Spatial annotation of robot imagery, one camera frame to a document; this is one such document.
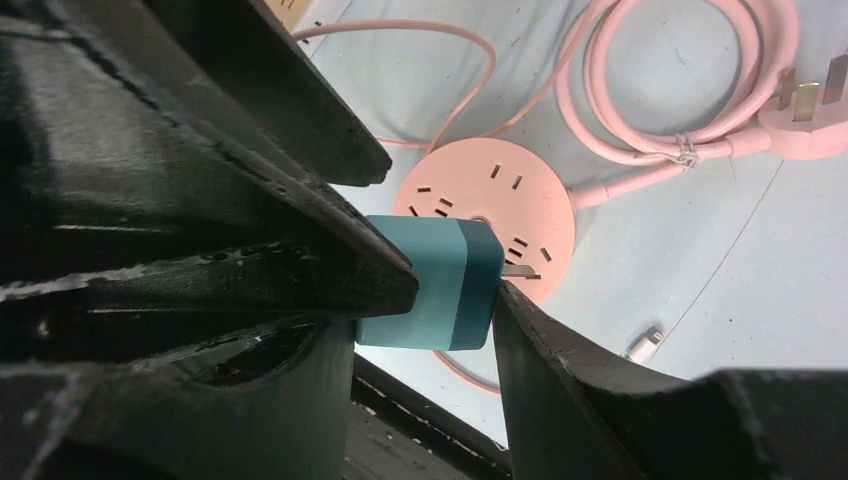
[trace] charger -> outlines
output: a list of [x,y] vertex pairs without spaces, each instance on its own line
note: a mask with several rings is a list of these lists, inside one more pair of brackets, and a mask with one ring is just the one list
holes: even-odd
[[438,217],[370,216],[412,262],[420,287],[408,313],[356,322],[356,343],[423,350],[483,348],[501,276],[531,276],[507,265],[484,222]]

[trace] round power strip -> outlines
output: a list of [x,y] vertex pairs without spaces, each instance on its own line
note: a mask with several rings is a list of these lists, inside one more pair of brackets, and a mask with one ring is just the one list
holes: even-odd
[[506,262],[536,271],[510,279],[536,304],[562,280],[574,251],[574,210],[562,182],[533,152],[504,140],[460,140],[424,157],[401,185],[394,214],[488,223]]

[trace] pink cable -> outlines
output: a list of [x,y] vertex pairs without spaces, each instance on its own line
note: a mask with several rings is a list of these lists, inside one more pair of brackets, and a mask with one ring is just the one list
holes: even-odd
[[292,37],[295,41],[300,41],[305,38],[311,38],[318,35],[327,35],[331,33],[341,33],[341,32],[358,32],[363,30],[423,30],[428,32],[440,32],[447,33],[449,35],[454,35],[460,38],[464,38],[471,42],[479,45],[485,52],[486,55],[489,56],[489,65],[486,68],[486,72],[483,74],[483,77],[477,82],[477,85],[471,89],[468,95],[459,102],[459,105],[453,109],[451,114],[448,116],[447,121],[445,121],[442,128],[439,129],[439,132],[436,133],[436,136],[430,143],[413,143],[413,142],[401,142],[397,140],[387,140],[387,139],[379,139],[381,143],[385,145],[395,145],[400,147],[410,147],[410,148],[426,148],[426,154],[429,154],[433,150],[438,147],[439,141],[445,135],[448,128],[453,124],[453,121],[456,120],[456,117],[465,109],[465,107],[471,102],[471,100],[477,96],[480,90],[486,85],[486,82],[491,78],[492,73],[495,71],[495,62],[496,62],[496,54],[495,49],[492,47],[489,42],[483,40],[483,37],[477,35],[476,33],[466,30],[464,28],[456,27],[453,25],[447,25],[444,23],[437,22],[425,22],[419,20],[364,20],[359,22],[345,22],[345,23],[337,23],[334,25],[322,25],[320,27],[308,28],[306,30],[301,30],[299,32],[295,32],[292,34]]
[[[623,150],[599,139],[577,116],[568,78],[572,57],[566,49],[580,41],[584,34],[582,31],[573,30],[566,37],[563,50],[564,56],[568,56],[562,71],[556,72],[556,88],[565,122],[574,135],[594,153],[624,165],[660,166],[635,178],[574,193],[572,201],[575,210],[598,205],[686,171],[685,167],[673,162],[684,153],[678,138],[636,131],[621,117],[609,94],[605,69],[610,44],[615,30],[640,1],[594,0],[594,10],[584,12],[581,20],[582,24],[586,19],[589,22],[600,19],[590,37],[583,65],[583,82],[589,105],[601,124],[633,150]],[[742,50],[742,64],[733,94],[716,119],[704,128],[685,134],[687,142],[691,141],[693,146],[690,153],[698,161],[738,156],[769,147],[768,138],[763,132],[742,130],[774,94],[780,75],[795,58],[801,30],[798,12],[792,0],[708,1],[733,24]]]

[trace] cable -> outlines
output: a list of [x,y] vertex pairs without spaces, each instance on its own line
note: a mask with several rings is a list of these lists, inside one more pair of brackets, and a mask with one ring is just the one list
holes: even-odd
[[[493,137],[517,123],[556,84],[563,119],[574,135],[595,154],[610,161],[632,166],[652,167],[632,178],[600,185],[581,192],[569,192],[575,210],[600,205],[614,197],[642,189],[687,171],[707,159],[735,157],[767,150],[770,139],[761,128],[746,129],[765,102],[773,95],[783,71],[794,60],[800,41],[800,19],[792,0],[707,0],[733,24],[742,51],[739,80],[727,104],[704,128],[675,136],[649,135],[633,129],[612,103],[606,81],[606,63],[616,29],[627,14],[643,0],[591,0],[566,35],[550,77],[530,101],[509,120],[482,137]],[[601,124],[632,150],[610,145],[593,134],[580,120],[571,99],[569,66],[579,42],[591,33],[583,65],[583,83],[592,112]],[[318,35],[363,30],[424,30],[467,39],[479,45],[489,57],[489,65],[477,85],[454,108],[430,143],[380,139],[384,144],[425,148],[429,154],[456,117],[483,89],[496,64],[494,48],[479,35],[464,28],[417,20],[370,20],[323,25],[293,33],[296,41]],[[433,352],[451,372],[476,388],[500,394],[500,388],[458,365],[443,352]]]
[[[601,124],[633,150],[612,146],[594,135],[577,116],[571,99],[568,66],[573,46],[585,32],[570,31],[565,39],[562,71],[556,72],[560,112],[574,135],[595,154],[610,161],[634,166],[659,166],[618,183],[576,192],[575,210],[599,205],[624,193],[644,188],[687,170],[674,162],[685,153],[674,136],[648,135],[628,125],[610,97],[605,68],[615,30],[642,0],[595,0],[582,15],[581,25],[598,20],[583,65],[586,97]],[[769,148],[768,136],[745,129],[774,94],[780,76],[792,63],[800,41],[800,20],[792,0],[709,0],[733,24],[742,51],[739,81],[727,104],[704,128],[686,133],[698,162],[735,157]]]
[[454,375],[464,380],[466,383],[471,386],[483,390],[486,393],[491,393],[493,395],[500,395],[501,388],[495,382],[491,382],[486,380],[485,378],[480,377],[476,373],[472,372],[468,368],[462,366],[459,362],[452,359],[445,352],[440,352],[438,350],[433,350],[433,355],[436,356],[436,360],[438,360],[442,365],[445,366],[448,370],[451,371]]
[[299,32],[292,33],[292,37],[295,41],[300,41],[306,38],[317,37],[319,35],[328,35],[331,33],[341,33],[341,32],[360,32],[360,31],[369,31],[369,30],[422,30],[427,32],[439,32],[439,33],[447,33],[448,35],[453,35],[456,37],[464,38],[470,42],[473,42],[480,46],[489,57],[489,65],[486,68],[486,72],[483,74],[483,77],[477,82],[477,85],[471,89],[471,92],[462,99],[461,102],[453,109],[453,111],[448,115],[448,119],[439,129],[436,136],[433,137],[433,140],[430,143],[413,143],[413,142],[401,142],[398,140],[388,140],[388,139],[378,139],[381,143],[385,145],[394,145],[399,147],[407,147],[407,148],[425,148],[425,155],[429,154],[433,150],[438,147],[439,141],[447,132],[447,129],[453,124],[453,121],[456,120],[456,117],[459,116],[460,113],[465,109],[465,107],[471,103],[471,100],[477,96],[480,90],[486,85],[491,78],[492,74],[495,72],[495,63],[497,61],[497,55],[495,54],[495,49],[492,45],[483,40],[483,37],[477,35],[476,33],[466,30],[461,27],[456,27],[453,25],[448,25],[445,23],[438,22],[425,22],[419,20],[363,20],[358,22],[344,22],[337,23],[333,25],[322,25],[320,27],[308,28],[306,30],[301,30]]

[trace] black plastic part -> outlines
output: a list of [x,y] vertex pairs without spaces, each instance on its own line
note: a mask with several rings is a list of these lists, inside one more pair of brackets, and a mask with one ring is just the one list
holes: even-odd
[[490,438],[360,356],[353,373],[351,400],[407,439],[470,478],[511,478],[509,452]]
[[411,308],[408,260],[143,4],[26,5],[70,37],[0,38],[14,135],[0,162],[0,358],[165,363]]
[[214,8],[207,0],[145,3],[206,74],[301,165],[325,182],[382,183],[392,165],[388,154],[264,0],[219,1]]
[[846,478],[848,375],[631,363],[502,287],[494,337],[517,479]]
[[290,362],[232,387],[155,374],[111,379],[69,438],[183,480],[341,478],[353,325],[326,326]]

